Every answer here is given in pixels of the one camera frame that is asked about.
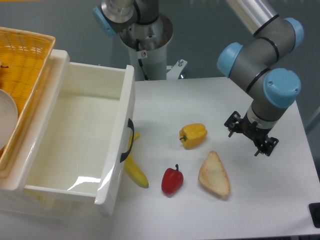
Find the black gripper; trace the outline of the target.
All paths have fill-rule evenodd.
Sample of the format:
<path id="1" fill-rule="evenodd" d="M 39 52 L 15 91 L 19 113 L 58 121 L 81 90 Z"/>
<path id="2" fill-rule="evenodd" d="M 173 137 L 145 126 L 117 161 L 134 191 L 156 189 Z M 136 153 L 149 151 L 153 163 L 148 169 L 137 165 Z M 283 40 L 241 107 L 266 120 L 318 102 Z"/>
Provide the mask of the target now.
<path id="1" fill-rule="evenodd" d="M 243 133 L 247 138 L 251 139 L 257 148 L 254 156 L 259 154 L 269 157 L 279 140 L 275 137 L 268 137 L 268 129 L 258 128 L 258 123 L 254 121 L 251 123 L 247 116 L 243 119 L 241 115 L 234 111 L 225 121 L 224 126 L 228 129 L 228 137 L 234 133 Z"/>

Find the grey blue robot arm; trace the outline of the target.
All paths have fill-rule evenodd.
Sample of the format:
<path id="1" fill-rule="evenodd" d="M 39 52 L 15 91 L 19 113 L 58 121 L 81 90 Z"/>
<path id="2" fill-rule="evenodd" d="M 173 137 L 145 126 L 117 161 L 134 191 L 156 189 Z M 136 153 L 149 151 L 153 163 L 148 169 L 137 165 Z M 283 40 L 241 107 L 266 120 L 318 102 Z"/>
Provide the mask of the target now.
<path id="1" fill-rule="evenodd" d="M 229 44 L 219 55 L 217 68 L 252 103 L 245 116 L 233 112 L 224 125 L 231 134 L 241 133 L 252 140 L 258 154 L 269 156 L 278 144 L 269 132 L 301 91 L 301 81 L 293 71 L 272 66 L 301 44 L 304 29 L 294 18 L 281 18 L 264 0 L 230 0 L 228 5 L 254 41 L 248 46 Z M 178 77 L 167 68 L 173 25 L 159 12 L 158 1 L 104 0 L 93 15 L 106 35 L 120 37 L 138 81 Z"/>

